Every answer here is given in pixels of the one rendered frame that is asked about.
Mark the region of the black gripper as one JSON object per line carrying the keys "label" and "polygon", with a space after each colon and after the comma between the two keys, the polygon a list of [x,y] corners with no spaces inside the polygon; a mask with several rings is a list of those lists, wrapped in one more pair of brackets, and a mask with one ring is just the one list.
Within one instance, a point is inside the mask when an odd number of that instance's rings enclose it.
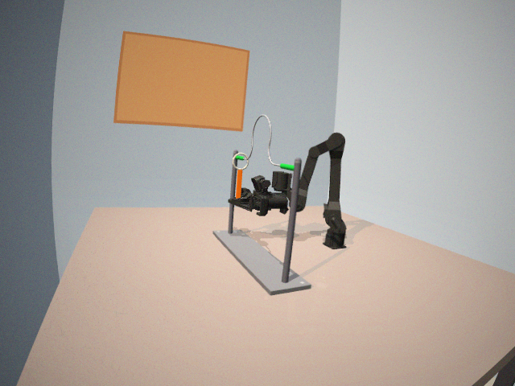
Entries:
{"label": "black gripper", "polygon": [[258,192],[253,191],[252,194],[249,189],[242,187],[241,197],[228,199],[228,202],[247,211],[252,212],[255,209],[258,211],[258,216],[265,216],[274,208],[275,197],[272,192],[269,195],[259,195]]}

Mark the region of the orange bar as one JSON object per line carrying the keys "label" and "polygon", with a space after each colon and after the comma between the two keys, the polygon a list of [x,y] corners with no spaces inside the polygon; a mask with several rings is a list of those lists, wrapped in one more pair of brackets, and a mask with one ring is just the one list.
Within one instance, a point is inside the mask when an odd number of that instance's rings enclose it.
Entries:
{"label": "orange bar", "polygon": [[248,158],[248,156],[244,153],[237,153],[234,155],[233,157],[233,166],[234,168],[237,169],[237,192],[236,192],[236,198],[240,198],[241,197],[241,180],[242,180],[242,170],[244,170],[248,165],[249,165],[249,159],[247,159],[247,164],[245,165],[245,167],[243,168],[237,168],[234,164],[234,159],[236,156],[238,156],[239,154],[243,154],[244,156],[246,156],[246,158]]}

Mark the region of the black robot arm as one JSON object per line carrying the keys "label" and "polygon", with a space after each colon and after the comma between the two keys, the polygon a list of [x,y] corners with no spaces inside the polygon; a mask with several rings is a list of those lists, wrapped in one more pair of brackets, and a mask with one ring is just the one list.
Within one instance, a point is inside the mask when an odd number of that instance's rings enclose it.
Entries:
{"label": "black robot arm", "polygon": [[[331,170],[330,170],[330,185],[329,185],[329,199],[328,204],[323,204],[323,218],[330,228],[326,234],[326,240],[323,245],[332,248],[347,248],[344,245],[344,238],[347,227],[341,219],[340,208],[340,177],[341,177],[341,159],[344,152],[345,138],[341,133],[333,133],[328,140],[320,143],[319,145],[312,146],[309,149],[306,163],[301,174],[299,186],[299,200],[297,212],[301,212],[305,208],[307,199],[307,189],[313,175],[317,158],[329,151]],[[289,211],[288,200],[291,201],[292,188],[291,179],[292,173],[284,171],[273,171],[272,187],[275,191],[282,193],[272,192],[275,197],[275,205],[273,209],[280,209],[282,214]],[[259,195],[269,195],[268,187],[271,185],[270,180],[266,180],[263,176],[259,175],[251,178],[253,186]],[[288,199],[287,199],[288,198]]]}

